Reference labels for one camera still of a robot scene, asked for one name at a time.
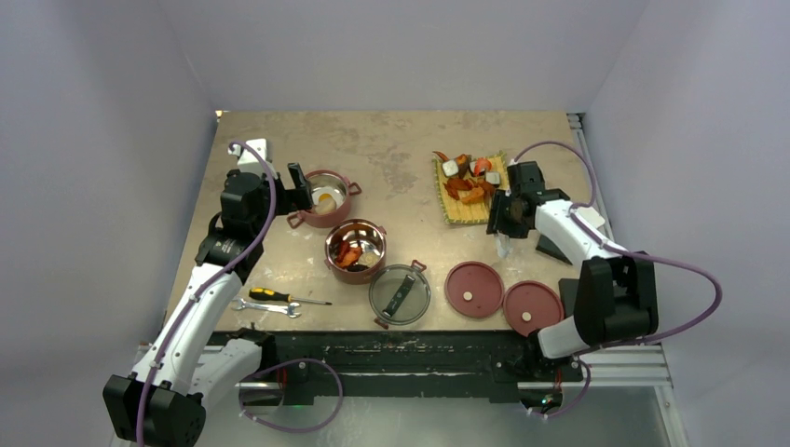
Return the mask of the metal serving tongs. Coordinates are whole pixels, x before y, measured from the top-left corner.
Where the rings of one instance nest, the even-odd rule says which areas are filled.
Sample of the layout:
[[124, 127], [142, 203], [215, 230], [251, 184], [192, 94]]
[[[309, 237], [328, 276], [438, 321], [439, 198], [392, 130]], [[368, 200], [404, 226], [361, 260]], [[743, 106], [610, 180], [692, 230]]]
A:
[[497, 255], [501, 259], [506, 259], [511, 254], [511, 238], [507, 235], [497, 235]]

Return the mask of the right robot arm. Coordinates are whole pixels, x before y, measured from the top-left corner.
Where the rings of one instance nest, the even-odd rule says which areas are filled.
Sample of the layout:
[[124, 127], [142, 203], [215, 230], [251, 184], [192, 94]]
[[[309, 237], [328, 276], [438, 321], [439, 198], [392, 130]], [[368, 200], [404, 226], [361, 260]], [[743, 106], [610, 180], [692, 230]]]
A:
[[559, 188], [547, 187], [535, 162], [508, 166], [509, 189], [493, 196], [487, 233], [525, 238], [532, 230], [547, 237], [579, 269], [570, 317], [530, 336], [525, 371], [544, 379], [560, 359], [591, 347], [627, 342], [659, 327], [654, 264], [629, 255], [579, 213]]

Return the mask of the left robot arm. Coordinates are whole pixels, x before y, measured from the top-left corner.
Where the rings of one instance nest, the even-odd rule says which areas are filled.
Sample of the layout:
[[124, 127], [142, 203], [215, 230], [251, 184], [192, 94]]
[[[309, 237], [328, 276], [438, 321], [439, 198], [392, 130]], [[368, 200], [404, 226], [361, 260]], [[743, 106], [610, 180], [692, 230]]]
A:
[[312, 207], [297, 163], [293, 188], [255, 164], [227, 173], [221, 209], [210, 220], [184, 294], [162, 332], [127, 375], [111, 376], [102, 397], [114, 432], [147, 446], [193, 446], [209, 410], [245, 376], [265, 381], [278, 356], [251, 340], [232, 341], [218, 359], [202, 363], [204, 348], [230, 302], [264, 252], [274, 218]]

